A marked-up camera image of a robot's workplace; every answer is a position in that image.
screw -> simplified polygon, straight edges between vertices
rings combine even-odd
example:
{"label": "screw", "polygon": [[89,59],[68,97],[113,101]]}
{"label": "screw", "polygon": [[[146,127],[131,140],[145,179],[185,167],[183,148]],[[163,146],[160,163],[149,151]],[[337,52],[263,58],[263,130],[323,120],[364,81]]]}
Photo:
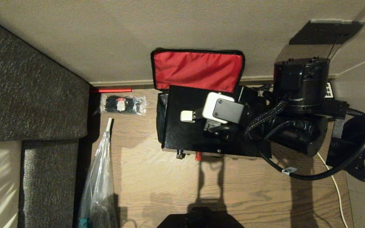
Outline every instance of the screw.
{"label": "screw", "polygon": [[335,147],[335,148],[339,147],[339,143],[338,142],[332,142],[330,145],[332,147]]}

gray sofa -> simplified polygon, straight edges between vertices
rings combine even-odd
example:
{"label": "gray sofa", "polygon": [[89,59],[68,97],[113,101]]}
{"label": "gray sofa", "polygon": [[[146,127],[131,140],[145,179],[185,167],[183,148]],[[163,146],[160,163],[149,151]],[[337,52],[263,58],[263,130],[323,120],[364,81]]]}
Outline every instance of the gray sofa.
{"label": "gray sofa", "polygon": [[71,227],[89,85],[0,26],[0,141],[22,141],[18,227]]}

white cable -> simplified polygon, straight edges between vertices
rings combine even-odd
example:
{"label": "white cable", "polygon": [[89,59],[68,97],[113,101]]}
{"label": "white cable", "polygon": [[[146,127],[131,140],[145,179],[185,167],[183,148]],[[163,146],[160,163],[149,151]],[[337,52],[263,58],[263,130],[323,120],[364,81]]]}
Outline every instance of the white cable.
{"label": "white cable", "polygon": [[[323,164],[325,165],[326,169],[329,170],[329,167],[326,165],[325,161],[323,160],[322,156],[320,156],[319,153],[317,153],[318,157],[320,158],[320,160],[323,162]],[[346,228],[349,228],[347,226],[347,223],[346,223],[346,220],[344,219],[344,215],[343,215],[343,207],[342,207],[342,198],[340,196],[340,191],[339,191],[339,187],[337,186],[337,183],[336,183],[336,180],[335,178],[332,176],[330,176],[333,180],[333,183],[335,184],[335,187],[336,187],[336,191],[337,191],[337,196],[339,198],[339,207],[340,207],[340,215],[342,216],[342,220],[343,220],[343,223],[344,223],[344,226]]]}
{"label": "white cable", "polygon": [[336,49],[336,51],[333,53],[333,55],[332,55],[332,57],[330,59],[333,60],[335,58],[335,56],[337,55],[337,53],[339,53],[339,50],[342,47],[344,47],[344,45],[348,44],[350,41],[352,41],[354,38],[356,38],[356,36],[358,36],[360,34],[360,32],[362,32],[364,29],[365,29],[365,22],[361,26],[361,29],[354,36],[352,36],[349,40],[347,40],[346,42],[344,42],[342,45],[340,45],[339,48]]}

plastic bag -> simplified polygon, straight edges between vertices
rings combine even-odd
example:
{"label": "plastic bag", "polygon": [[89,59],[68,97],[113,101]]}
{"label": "plastic bag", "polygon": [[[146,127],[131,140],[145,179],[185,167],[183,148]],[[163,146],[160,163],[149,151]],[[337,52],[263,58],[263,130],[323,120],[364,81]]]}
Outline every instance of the plastic bag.
{"label": "plastic bag", "polygon": [[110,160],[111,123],[112,118],[109,118],[95,158],[88,169],[78,212],[78,228],[117,227]]}
{"label": "plastic bag", "polygon": [[146,97],[135,96],[116,96],[105,94],[101,95],[100,113],[119,112],[145,115],[146,114]]}

red pouch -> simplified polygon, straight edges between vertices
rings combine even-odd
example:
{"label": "red pouch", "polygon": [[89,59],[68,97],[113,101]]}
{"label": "red pouch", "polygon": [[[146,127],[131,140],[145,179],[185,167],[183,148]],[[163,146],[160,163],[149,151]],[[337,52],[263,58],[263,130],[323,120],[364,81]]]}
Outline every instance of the red pouch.
{"label": "red pouch", "polygon": [[241,51],[162,49],[151,53],[155,88],[170,85],[233,92],[245,68]]}

